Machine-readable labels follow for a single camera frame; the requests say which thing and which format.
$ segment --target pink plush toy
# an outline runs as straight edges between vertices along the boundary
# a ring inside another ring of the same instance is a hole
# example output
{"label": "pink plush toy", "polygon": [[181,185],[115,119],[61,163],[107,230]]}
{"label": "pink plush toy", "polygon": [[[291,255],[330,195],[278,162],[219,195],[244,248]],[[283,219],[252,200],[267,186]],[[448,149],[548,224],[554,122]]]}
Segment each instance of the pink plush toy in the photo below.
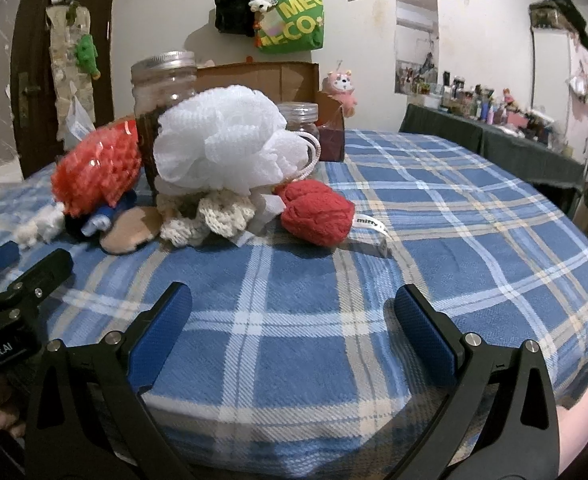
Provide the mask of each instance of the pink plush toy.
{"label": "pink plush toy", "polygon": [[352,117],[356,113],[355,107],[358,101],[353,95],[354,86],[351,84],[351,70],[344,73],[338,71],[328,73],[323,81],[323,91],[343,105],[345,117]]}

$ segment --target air conditioner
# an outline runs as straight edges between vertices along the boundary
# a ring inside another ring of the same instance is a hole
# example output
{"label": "air conditioner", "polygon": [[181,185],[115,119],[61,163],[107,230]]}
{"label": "air conditioner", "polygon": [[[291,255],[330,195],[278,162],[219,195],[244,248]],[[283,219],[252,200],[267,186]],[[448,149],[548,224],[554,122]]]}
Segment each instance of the air conditioner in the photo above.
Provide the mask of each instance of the air conditioner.
{"label": "air conditioner", "polygon": [[403,9],[396,7],[396,23],[403,25],[404,27],[416,28],[418,30],[424,30],[425,32],[434,32],[436,23],[421,14],[413,10]]}

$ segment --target orange mesh sponge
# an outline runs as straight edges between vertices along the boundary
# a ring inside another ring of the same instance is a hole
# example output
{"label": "orange mesh sponge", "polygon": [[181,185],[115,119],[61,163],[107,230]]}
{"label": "orange mesh sponge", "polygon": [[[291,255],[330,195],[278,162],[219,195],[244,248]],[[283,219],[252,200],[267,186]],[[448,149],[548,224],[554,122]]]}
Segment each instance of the orange mesh sponge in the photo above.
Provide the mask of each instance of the orange mesh sponge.
{"label": "orange mesh sponge", "polygon": [[141,155],[135,122],[105,126],[90,133],[58,164],[52,192],[74,218],[107,203],[114,207],[138,179]]}

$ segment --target clothing tag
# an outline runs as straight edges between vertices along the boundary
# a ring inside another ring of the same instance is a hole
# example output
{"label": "clothing tag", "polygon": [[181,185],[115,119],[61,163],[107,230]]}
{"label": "clothing tag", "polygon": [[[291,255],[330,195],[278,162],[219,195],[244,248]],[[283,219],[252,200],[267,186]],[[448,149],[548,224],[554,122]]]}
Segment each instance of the clothing tag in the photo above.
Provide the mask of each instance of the clothing tag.
{"label": "clothing tag", "polygon": [[351,226],[373,229],[374,231],[382,234],[383,236],[379,238],[378,242],[378,251],[380,252],[381,256],[385,258],[389,255],[389,245],[387,243],[389,233],[387,232],[387,228],[383,222],[376,220],[372,216],[356,214],[354,215],[354,220],[351,222]]}

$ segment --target blue plaid blanket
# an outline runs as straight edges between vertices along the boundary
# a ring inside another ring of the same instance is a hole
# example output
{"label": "blue plaid blanket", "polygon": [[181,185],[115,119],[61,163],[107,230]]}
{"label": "blue plaid blanket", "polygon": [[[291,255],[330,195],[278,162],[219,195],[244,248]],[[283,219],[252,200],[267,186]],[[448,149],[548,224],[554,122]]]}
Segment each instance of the blue plaid blanket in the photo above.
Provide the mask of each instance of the blue plaid blanket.
{"label": "blue plaid blanket", "polygon": [[[404,283],[462,332],[507,346],[537,340],[557,399],[579,395],[588,241],[574,225],[528,184],[446,140],[353,131],[346,153],[318,177],[385,223],[388,258],[369,231],[330,251],[277,223],[241,248],[152,242],[127,256],[62,236],[27,251],[0,288],[54,248],[69,250],[75,276],[42,317],[48,338],[74,346],[124,330],[171,282],[187,283],[193,314],[144,400],[176,449],[203,466],[381,478],[440,401],[391,310]],[[0,244],[51,200],[50,172],[0,199]]]}

